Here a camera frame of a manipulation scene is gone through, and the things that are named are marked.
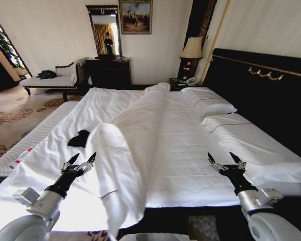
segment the table lamp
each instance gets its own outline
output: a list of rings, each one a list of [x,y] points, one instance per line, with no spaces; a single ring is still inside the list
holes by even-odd
[[[178,78],[180,80],[187,80],[194,77],[197,64],[202,57],[202,37],[190,37],[181,53]]]

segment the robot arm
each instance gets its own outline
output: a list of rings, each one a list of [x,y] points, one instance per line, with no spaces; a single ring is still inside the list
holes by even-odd
[[[64,163],[61,176],[53,185],[47,187],[42,195],[30,187],[18,190],[14,194],[14,198],[26,205],[27,211],[32,215],[8,223],[0,231],[0,241],[48,240],[49,233],[60,216],[59,204],[66,198],[72,182],[93,167],[96,153],[87,162],[79,166],[73,165],[78,156],[79,154]]]
[[[242,212],[248,221],[252,237],[256,241],[301,241],[301,232],[283,217],[272,213],[271,206],[283,196],[275,189],[257,190],[243,176],[246,163],[231,153],[237,165],[221,165],[208,153],[211,166],[227,176],[239,197]]]

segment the black headboard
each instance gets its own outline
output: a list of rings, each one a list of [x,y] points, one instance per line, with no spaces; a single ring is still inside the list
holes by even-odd
[[[203,86],[301,156],[301,58],[215,49]]]

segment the black bag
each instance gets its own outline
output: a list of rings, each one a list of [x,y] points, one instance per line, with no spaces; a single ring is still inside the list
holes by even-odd
[[[43,70],[41,73],[38,74],[40,79],[53,79],[56,78],[57,75],[54,71],[51,70]]]

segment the green leaves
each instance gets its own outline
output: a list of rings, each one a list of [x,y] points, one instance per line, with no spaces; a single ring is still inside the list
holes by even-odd
[[[20,63],[19,56],[15,54],[10,41],[2,31],[0,31],[0,49],[1,52],[5,55],[6,59],[14,68],[16,67],[24,68],[23,65]]]

